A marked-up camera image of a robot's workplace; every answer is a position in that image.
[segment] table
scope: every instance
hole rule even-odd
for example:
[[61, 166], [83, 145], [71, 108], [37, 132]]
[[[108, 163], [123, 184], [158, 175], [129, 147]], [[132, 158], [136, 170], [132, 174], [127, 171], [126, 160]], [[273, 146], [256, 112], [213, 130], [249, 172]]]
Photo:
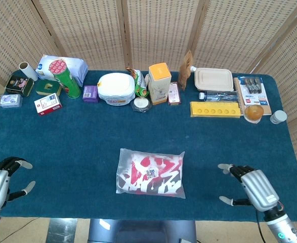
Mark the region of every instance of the table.
[[[95, 85], [109, 72], [89, 71], [84, 84]], [[177, 76], [172, 72], [172, 81]], [[282, 109], [274, 79], [259, 76], [272, 111]], [[21, 108], [0, 108], [0, 160], [19, 156], [34, 166], [13, 175], [11, 191], [36, 181], [34, 190], [9, 202], [2, 216], [254, 221], [253, 208], [230, 207], [218, 199], [219, 195], [245, 197], [239, 182], [217, 168], [219, 163], [234, 163], [262, 169], [290, 218], [297, 221], [297, 162], [287, 124], [273, 125], [268, 116], [257, 125], [242, 117], [190, 117], [190, 101], [198, 101], [194, 74], [181, 93], [181, 105], [164, 103], [147, 113], [134, 112], [130, 105], [110, 106], [103, 100], [84, 103], [62, 93], [63, 108], [39, 116], [33, 101], [40, 97], [34, 88], [23, 98]], [[116, 194], [121, 148], [185, 151], [186, 199]]]

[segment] floor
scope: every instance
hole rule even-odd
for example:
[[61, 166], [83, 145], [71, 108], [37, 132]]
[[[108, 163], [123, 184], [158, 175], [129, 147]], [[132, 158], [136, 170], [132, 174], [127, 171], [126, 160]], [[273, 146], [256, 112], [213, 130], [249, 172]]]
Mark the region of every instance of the floor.
[[[4, 89], [0, 85], [0, 94]], [[31, 223], [20, 229], [30, 220]], [[2, 218], [0, 221], [0, 242], [34, 242], [45, 243], [47, 238], [49, 218]], [[87, 242], [89, 233], [89, 219], [78, 219], [74, 242]], [[262, 242], [256, 223], [251, 222], [224, 222], [224, 221], [197, 221], [197, 239], [201, 243], [246, 243]], [[263, 236], [266, 242], [276, 242], [274, 236], [264, 223], [261, 223]]]

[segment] black box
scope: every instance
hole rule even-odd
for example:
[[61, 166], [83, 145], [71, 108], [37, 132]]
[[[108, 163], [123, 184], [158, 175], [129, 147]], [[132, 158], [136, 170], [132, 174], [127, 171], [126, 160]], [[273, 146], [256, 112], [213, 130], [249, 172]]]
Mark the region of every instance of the black box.
[[33, 80], [27, 77], [19, 77], [12, 75], [6, 85], [6, 91], [9, 94], [20, 94], [28, 96], [33, 87]]

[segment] white lid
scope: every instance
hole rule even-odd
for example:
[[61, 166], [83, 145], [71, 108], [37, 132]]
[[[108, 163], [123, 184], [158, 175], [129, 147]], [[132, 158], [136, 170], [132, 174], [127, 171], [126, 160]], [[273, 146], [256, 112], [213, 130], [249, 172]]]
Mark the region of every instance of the white lid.
[[287, 114], [283, 110], [275, 111], [274, 116], [275, 119], [277, 119], [280, 122], [284, 122], [288, 118]]
[[204, 100], [204, 92], [199, 93], [199, 100]]
[[146, 108], [149, 105], [148, 99], [144, 97], [137, 97], [134, 100], [134, 105], [137, 106], [140, 109]]
[[134, 78], [119, 72], [103, 75], [97, 86], [98, 94], [103, 96], [127, 96], [135, 91]]
[[198, 90], [233, 91], [234, 82], [231, 71], [218, 68], [197, 68], [194, 84]]

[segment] green can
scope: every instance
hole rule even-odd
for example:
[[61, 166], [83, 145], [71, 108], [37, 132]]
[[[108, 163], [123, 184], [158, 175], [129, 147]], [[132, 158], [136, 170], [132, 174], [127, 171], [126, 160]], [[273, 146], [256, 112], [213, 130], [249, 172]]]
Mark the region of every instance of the green can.
[[64, 85], [65, 91], [69, 98], [77, 98], [81, 94], [75, 79], [67, 68], [66, 62], [62, 59], [53, 61], [49, 65], [49, 71], [58, 81]]

